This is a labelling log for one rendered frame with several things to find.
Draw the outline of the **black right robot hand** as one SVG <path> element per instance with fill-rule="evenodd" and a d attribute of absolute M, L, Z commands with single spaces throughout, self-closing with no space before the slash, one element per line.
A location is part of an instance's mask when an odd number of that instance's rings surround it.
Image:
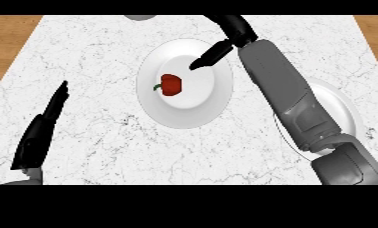
<path fill-rule="evenodd" d="M 250 23 L 241 15 L 207 15 L 207 18 L 220 26 L 226 39 L 219 41 L 191 63 L 191 70 L 215 66 L 235 47 L 244 48 L 259 39 Z"/>

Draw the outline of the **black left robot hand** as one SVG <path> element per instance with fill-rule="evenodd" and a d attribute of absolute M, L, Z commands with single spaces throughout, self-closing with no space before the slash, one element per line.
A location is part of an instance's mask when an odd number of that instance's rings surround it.
<path fill-rule="evenodd" d="M 11 165 L 12 170 L 42 167 L 51 148 L 57 121 L 68 97 L 68 82 L 64 81 L 51 98 L 45 112 L 34 117 L 24 132 Z"/>

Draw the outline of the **red bell pepper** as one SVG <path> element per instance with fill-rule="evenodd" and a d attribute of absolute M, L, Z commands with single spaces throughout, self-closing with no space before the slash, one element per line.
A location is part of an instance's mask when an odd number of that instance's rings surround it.
<path fill-rule="evenodd" d="M 182 79 L 173 74 L 163 74 L 161 81 L 154 86 L 154 89 L 161 89 L 164 96 L 175 96 L 182 92 Z"/>

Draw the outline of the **white round plate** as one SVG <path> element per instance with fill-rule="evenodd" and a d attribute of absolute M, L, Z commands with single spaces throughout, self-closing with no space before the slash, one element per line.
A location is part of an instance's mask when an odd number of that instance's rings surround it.
<path fill-rule="evenodd" d="M 176 39 L 158 46 L 145 58 L 138 73 L 136 93 L 150 117 L 176 129 L 197 128 L 222 114 L 234 93 L 234 74 L 228 60 L 215 66 L 189 69 L 212 45 L 198 39 Z M 154 86 L 164 74 L 182 79 L 182 92 L 164 96 Z"/>
<path fill-rule="evenodd" d="M 311 85 L 318 101 L 321 102 L 327 112 L 330 113 L 342 128 L 342 132 L 350 134 L 361 142 L 364 142 L 364 121 L 352 100 L 342 92 L 342 90 L 324 80 L 308 77 L 308 83 Z M 294 143 L 294 140 L 280 121 L 278 116 L 274 116 L 274 118 L 282 140 L 287 142 L 291 149 L 305 160 L 312 161 L 333 152 L 333 149 L 324 149 L 318 153 L 302 151 Z"/>

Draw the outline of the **grey round object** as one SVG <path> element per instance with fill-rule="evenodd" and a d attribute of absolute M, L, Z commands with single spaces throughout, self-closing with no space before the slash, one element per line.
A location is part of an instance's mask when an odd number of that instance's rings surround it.
<path fill-rule="evenodd" d="M 153 19 L 157 15 L 124 15 L 133 21 L 147 21 Z"/>

